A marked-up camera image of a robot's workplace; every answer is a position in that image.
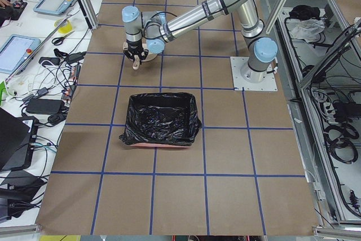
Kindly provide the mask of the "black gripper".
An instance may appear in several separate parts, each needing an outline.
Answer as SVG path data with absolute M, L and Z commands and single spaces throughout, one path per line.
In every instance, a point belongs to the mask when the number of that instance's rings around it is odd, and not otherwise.
M 125 45 L 126 46 L 125 49 L 123 49 L 123 53 L 128 59 L 134 62 L 135 61 L 134 55 L 138 55 L 140 64 L 146 61 L 148 56 L 148 50 L 143 49 L 143 45 L 141 41 L 135 41 L 135 42 L 126 41 Z

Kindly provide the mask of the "person forearm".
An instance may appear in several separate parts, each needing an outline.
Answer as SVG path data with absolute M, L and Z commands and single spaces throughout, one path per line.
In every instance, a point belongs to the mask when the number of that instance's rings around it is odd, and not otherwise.
M 12 6 L 11 0 L 0 0 L 0 6 L 1 7 Z

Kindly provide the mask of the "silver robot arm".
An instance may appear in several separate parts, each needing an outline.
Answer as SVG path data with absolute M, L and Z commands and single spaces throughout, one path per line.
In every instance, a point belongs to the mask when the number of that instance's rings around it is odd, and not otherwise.
M 168 42 L 208 23 L 221 15 L 238 14 L 241 33 L 249 50 L 249 59 L 240 73 L 245 81 L 262 82 L 271 62 L 276 58 L 278 46 L 267 38 L 264 23 L 259 18 L 254 0 L 204 0 L 198 6 L 171 20 L 165 11 L 141 12 L 135 6 L 122 9 L 126 41 L 124 55 L 139 66 L 164 51 Z

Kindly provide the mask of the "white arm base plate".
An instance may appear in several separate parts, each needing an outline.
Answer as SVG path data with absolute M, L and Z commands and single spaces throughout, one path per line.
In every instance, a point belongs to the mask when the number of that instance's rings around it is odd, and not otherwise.
M 249 68 L 248 59 L 248 57 L 230 57 L 234 90 L 276 92 L 278 87 L 272 64 L 268 65 L 266 71 L 255 72 Z

